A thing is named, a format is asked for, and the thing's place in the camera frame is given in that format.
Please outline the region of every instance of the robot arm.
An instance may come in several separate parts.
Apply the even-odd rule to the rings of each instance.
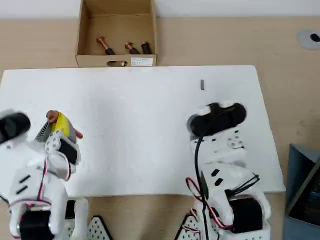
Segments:
[[[0,118],[0,144],[6,144],[9,151],[32,152],[25,167],[16,171],[8,196],[10,232],[15,238],[29,239],[37,231],[42,239],[64,237],[68,194],[61,179],[68,181],[76,171],[81,161],[77,138],[83,135],[61,112],[51,110],[47,119],[35,139],[28,142],[30,121],[26,115],[11,111]],[[74,211],[75,222],[81,224],[75,234],[77,239],[85,239],[79,229],[87,228],[88,201],[77,200]]]
[[[195,193],[190,187],[190,178],[186,181],[196,198],[201,239],[228,240],[237,234],[241,239],[252,239],[256,231],[270,237],[271,207],[255,185],[259,176],[246,168],[247,150],[238,127],[246,118],[245,108],[239,103],[212,103],[200,112],[188,120],[188,128],[191,150],[198,156],[199,185],[205,199],[201,198],[201,189]]]

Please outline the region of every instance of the white board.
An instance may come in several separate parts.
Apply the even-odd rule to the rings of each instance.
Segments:
[[[204,80],[205,90],[200,89]],[[186,122],[213,102],[243,104],[240,125],[247,166],[266,192],[284,191],[268,115],[253,66],[171,66],[25,69],[4,72],[0,111],[14,109],[31,120],[29,137],[46,112],[63,112],[84,135],[82,162],[65,184],[70,196],[189,195],[185,178],[195,178]],[[5,161],[0,193],[23,158]]]

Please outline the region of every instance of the black wire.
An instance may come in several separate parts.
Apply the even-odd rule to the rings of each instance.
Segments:
[[[8,204],[8,206],[10,205],[8,199],[6,199],[4,196],[0,195],[0,199]]]
[[[245,190],[247,190],[247,189],[251,188],[253,185],[255,185],[259,180],[260,180],[259,175],[254,174],[254,177],[252,177],[251,179],[246,181],[244,184],[242,184],[239,187],[237,187],[235,190],[232,190],[231,191],[231,195],[235,196],[237,194],[240,194],[240,193],[244,192]]]
[[[198,154],[199,154],[199,148],[202,140],[204,139],[204,136],[199,137],[198,142],[196,143],[195,146],[195,151],[194,151],[194,168],[195,168],[195,175],[196,175],[196,180],[199,184],[199,189],[200,189],[200,195],[202,199],[202,215],[203,215],[203,223],[204,223],[204,232],[205,232],[205,239],[209,240],[209,233],[208,233],[208,226],[207,226],[207,218],[206,218],[206,201],[205,201],[205,193],[202,188],[202,183],[200,180],[200,173],[199,173],[199,166],[198,166]]]

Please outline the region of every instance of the cardboard box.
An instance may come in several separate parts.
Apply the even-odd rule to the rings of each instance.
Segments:
[[[116,55],[106,55],[97,43],[103,36]],[[149,43],[153,54],[142,54]],[[125,43],[133,43],[141,54],[130,54]],[[157,24],[153,0],[83,0],[80,8],[76,61],[79,67],[155,66]]]

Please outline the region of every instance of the box label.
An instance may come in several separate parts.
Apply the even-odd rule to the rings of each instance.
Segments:
[[[154,63],[154,59],[151,57],[132,57],[131,66],[150,67]]]

